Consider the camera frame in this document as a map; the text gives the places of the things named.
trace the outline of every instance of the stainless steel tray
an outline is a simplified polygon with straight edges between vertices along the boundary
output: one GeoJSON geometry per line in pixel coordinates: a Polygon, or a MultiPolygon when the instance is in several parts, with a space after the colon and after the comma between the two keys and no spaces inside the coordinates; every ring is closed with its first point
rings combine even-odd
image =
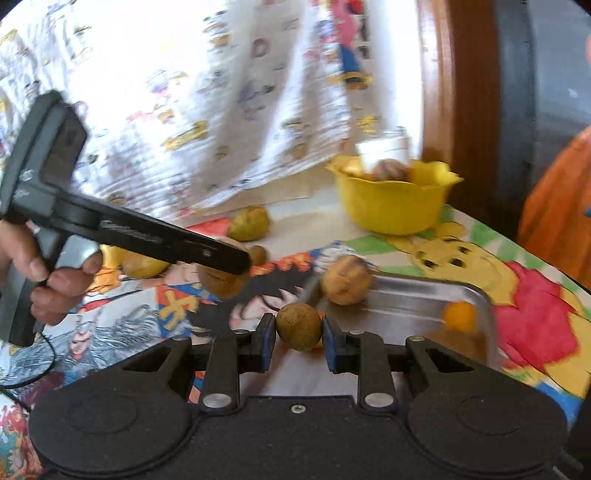
{"type": "MultiPolygon", "coordinates": [[[[300,300],[337,320],[344,331],[377,333],[386,343],[403,345],[411,335],[425,335],[443,328],[441,313],[447,302],[465,300],[476,307],[478,329],[487,337],[487,364],[498,369],[495,319],[491,301],[477,287],[463,283],[378,274],[365,302],[341,307],[320,291],[320,277],[313,277],[300,300]]],[[[403,374],[393,373],[397,396],[410,399],[403,374]]],[[[329,372],[322,349],[296,352],[278,340],[266,374],[243,374],[241,390],[247,395],[353,395],[357,377],[329,372]]]]}
{"type": "Polygon", "coordinates": [[[492,303],[486,293],[473,285],[379,274],[375,275],[374,285],[363,303],[343,307],[322,296],[320,277],[314,277],[300,299],[337,320],[345,332],[373,332],[385,343],[397,345],[404,345],[411,335],[426,335],[442,329],[445,305],[451,301],[468,301],[476,307],[478,331],[487,338],[487,364],[499,367],[492,303]]]}

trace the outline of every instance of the orange ball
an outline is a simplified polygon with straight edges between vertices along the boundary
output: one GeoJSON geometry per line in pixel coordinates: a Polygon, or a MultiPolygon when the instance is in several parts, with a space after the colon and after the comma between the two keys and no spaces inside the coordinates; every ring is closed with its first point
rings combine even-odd
{"type": "Polygon", "coordinates": [[[476,307],[467,301],[454,301],[445,305],[441,319],[448,330],[473,334],[478,329],[476,307]]]}

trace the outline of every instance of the orange fabric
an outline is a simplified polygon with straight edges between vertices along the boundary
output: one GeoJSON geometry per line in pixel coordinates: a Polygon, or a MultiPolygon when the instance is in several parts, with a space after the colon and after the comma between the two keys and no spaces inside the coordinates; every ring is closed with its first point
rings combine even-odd
{"type": "Polygon", "coordinates": [[[591,288],[591,127],[565,148],[525,202],[518,242],[591,288]]]}

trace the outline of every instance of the black base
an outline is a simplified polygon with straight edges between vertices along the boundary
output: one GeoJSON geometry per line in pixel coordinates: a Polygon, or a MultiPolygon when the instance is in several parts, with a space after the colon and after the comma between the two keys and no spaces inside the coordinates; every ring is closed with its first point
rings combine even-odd
{"type": "Polygon", "coordinates": [[[350,397],[252,397],[238,376],[268,369],[274,316],[211,345],[167,340],[52,392],[31,413],[45,480],[77,478],[550,479],[568,431],[548,396],[423,337],[384,345],[324,320],[350,397]],[[207,368],[198,405],[186,400],[207,368]],[[392,371],[414,399],[398,408],[392,371]]]}

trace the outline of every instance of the wooden door frame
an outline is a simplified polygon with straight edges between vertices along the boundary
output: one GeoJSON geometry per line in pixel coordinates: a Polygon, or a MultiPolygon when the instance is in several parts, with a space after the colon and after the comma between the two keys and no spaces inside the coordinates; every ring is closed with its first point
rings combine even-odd
{"type": "Polygon", "coordinates": [[[500,69],[491,0],[417,0],[423,48],[423,158],[466,181],[450,203],[492,224],[500,69]]]}

